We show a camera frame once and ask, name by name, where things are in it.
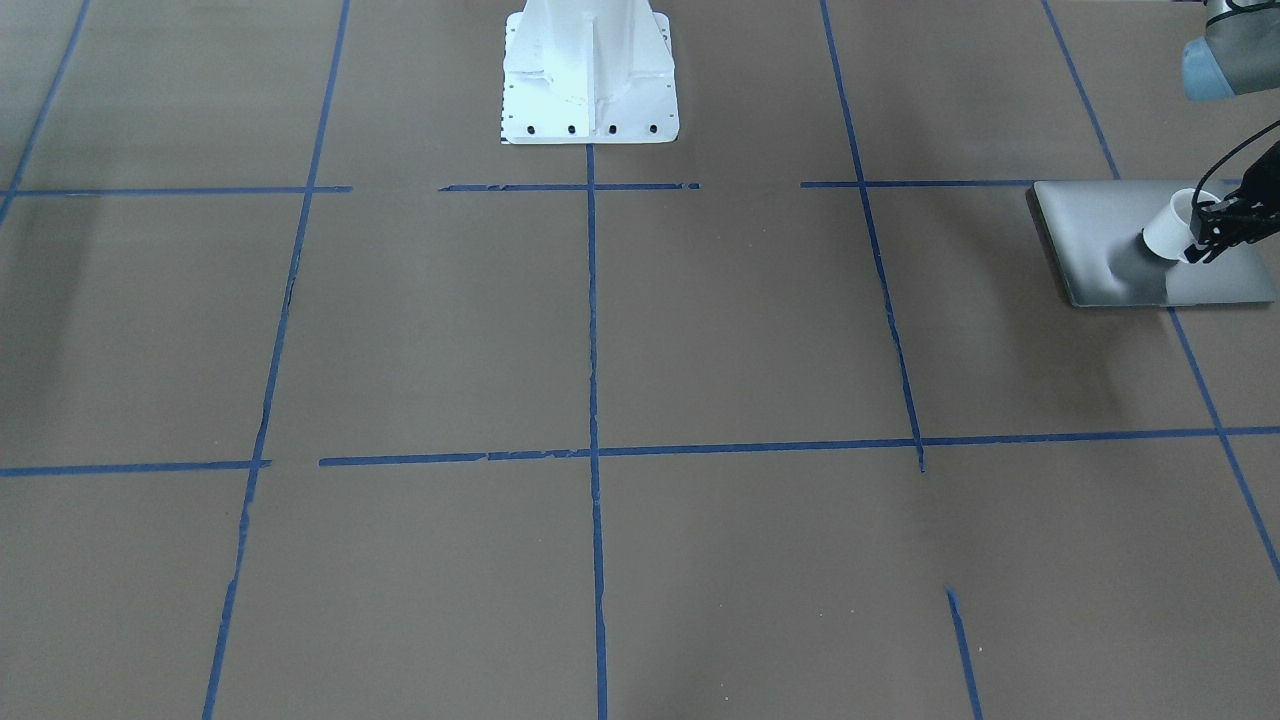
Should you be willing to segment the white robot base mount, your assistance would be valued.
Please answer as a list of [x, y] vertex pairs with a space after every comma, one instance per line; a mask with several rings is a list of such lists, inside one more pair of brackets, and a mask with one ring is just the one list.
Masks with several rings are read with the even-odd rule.
[[527, 1], [506, 18], [500, 141], [671, 143], [669, 18], [648, 1]]

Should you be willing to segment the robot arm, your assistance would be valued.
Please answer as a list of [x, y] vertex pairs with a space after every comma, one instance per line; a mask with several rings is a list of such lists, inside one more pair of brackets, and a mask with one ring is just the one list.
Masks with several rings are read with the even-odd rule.
[[[1206, 1], [1204, 33], [1181, 56], [1187, 97], [1207, 102], [1276, 90], [1279, 86], [1279, 3]], [[1274, 143], [1248, 169], [1239, 186], [1220, 200], [1204, 191], [1230, 159], [1267, 133], [1272, 122], [1220, 158], [1199, 178], [1190, 197], [1193, 242], [1189, 263], [1213, 263], [1229, 249], [1258, 243], [1279, 229], [1279, 146]]]

